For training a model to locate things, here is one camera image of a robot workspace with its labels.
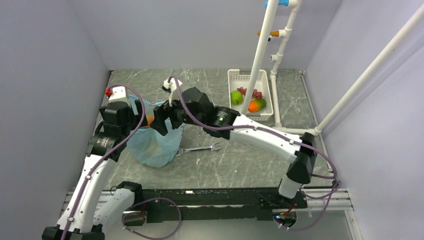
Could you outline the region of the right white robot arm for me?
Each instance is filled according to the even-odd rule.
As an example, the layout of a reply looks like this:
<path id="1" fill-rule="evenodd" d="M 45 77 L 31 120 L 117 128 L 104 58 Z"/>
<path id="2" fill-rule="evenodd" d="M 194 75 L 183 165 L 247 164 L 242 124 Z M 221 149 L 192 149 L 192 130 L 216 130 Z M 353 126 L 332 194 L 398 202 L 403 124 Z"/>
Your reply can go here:
<path id="1" fill-rule="evenodd" d="M 182 124 L 200 126 L 212 137 L 251 144 L 282 157 L 289 162 L 275 194 L 276 203 L 282 208 L 289 207 L 299 189 L 311 182 L 317 157 L 313 135 L 280 132 L 234 109 L 215 106 L 196 87 L 174 93 L 178 99 L 167 100 L 153 110 L 150 126 L 162 136 L 169 132 L 166 125 L 169 120 L 173 129 Z"/>

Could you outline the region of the light blue cartoon plastic bag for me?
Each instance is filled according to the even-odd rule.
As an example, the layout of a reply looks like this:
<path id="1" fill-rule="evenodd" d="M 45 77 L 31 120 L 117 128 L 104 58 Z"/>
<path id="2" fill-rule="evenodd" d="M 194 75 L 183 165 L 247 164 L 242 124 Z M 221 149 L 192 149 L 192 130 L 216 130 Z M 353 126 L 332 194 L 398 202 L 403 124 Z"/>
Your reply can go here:
<path id="1" fill-rule="evenodd" d="M 168 130 L 165 136 L 150 127 L 140 127 L 126 142 L 125 150 L 143 165 L 153 168 L 167 165 L 180 149 L 184 126 L 172 129 L 169 119 L 165 125 Z"/>

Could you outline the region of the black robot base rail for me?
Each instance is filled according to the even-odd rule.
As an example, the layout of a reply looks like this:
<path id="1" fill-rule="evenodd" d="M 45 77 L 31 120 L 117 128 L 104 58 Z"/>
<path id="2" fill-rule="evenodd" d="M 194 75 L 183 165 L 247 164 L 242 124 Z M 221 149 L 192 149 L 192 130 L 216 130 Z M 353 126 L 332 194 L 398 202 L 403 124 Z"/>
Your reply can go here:
<path id="1" fill-rule="evenodd" d="M 256 219 L 271 221 L 275 214 L 308 207 L 299 192 L 293 199 L 280 196 L 276 187 L 144 189 L 126 212 L 147 223 L 165 221 Z"/>

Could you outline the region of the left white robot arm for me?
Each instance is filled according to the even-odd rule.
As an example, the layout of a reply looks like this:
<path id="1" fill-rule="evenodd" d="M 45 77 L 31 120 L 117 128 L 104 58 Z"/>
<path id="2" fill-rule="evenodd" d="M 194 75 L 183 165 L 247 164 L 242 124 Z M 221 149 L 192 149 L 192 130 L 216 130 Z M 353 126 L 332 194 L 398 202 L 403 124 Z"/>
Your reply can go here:
<path id="1" fill-rule="evenodd" d="M 120 196 L 106 203 L 109 209 L 103 207 L 100 215 L 95 215 L 105 182 L 126 142 L 148 124 L 144 102 L 136 100 L 134 105 L 114 101 L 99 108 L 102 121 L 89 139 L 77 186 L 56 225 L 44 229 L 43 240 L 103 240 L 107 225 L 117 219 L 119 210 L 126 206 L 137 210 L 143 205 L 141 185 L 130 183 Z"/>

